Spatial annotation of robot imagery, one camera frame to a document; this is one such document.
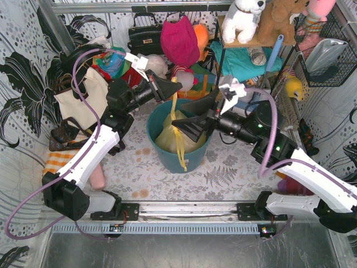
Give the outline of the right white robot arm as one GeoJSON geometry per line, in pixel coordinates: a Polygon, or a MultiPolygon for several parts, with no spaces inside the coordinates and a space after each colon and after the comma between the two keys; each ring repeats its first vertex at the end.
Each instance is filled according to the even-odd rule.
{"type": "Polygon", "coordinates": [[[203,132],[220,131],[254,146],[251,155],[261,164],[261,177],[278,171],[312,192],[310,196],[282,195],[263,191],[253,206],[253,215],[272,219],[285,214],[318,219],[326,228],[348,233],[356,229],[356,186],[328,172],[313,161],[303,149],[282,134],[273,97],[262,89],[224,89],[223,100],[216,102],[218,91],[181,106],[191,118],[177,119],[172,125],[193,141],[203,132]],[[257,92],[267,97],[247,117],[233,113],[228,106],[242,93],[257,92]]]}

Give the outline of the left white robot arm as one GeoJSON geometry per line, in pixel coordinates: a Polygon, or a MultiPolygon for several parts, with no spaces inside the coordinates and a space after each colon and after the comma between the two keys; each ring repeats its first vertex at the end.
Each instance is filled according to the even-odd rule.
{"type": "Polygon", "coordinates": [[[131,111],[151,99],[165,101],[181,88],[177,79],[162,79],[151,70],[145,71],[145,78],[136,89],[131,89],[123,79],[111,81],[100,125],[64,167],[43,176],[45,206],[73,221],[87,213],[95,221],[124,220],[127,212],[121,197],[105,190],[87,195],[83,189],[103,157],[129,131],[134,121],[131,111]]]}

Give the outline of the yellow trash bag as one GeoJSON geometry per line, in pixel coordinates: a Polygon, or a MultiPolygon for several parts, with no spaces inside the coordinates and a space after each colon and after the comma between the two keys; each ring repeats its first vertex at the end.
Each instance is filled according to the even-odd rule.
{"type": "Polygon", "coordinates": [[[206,134],[203,134],[198,142],[193,142],[182,131],[172,125],[173,120],[187,118],[181,111],[176,109],[177,99],[177,93],[175,93],[172,96],[170,113],[163,122],[163,130],[155,139],[155,144],[163,151],[176,154],[183,171],[187,172],[189,162],[185,159],[185,154],[202,147],[206,143],[207,137],[206,134]]]}

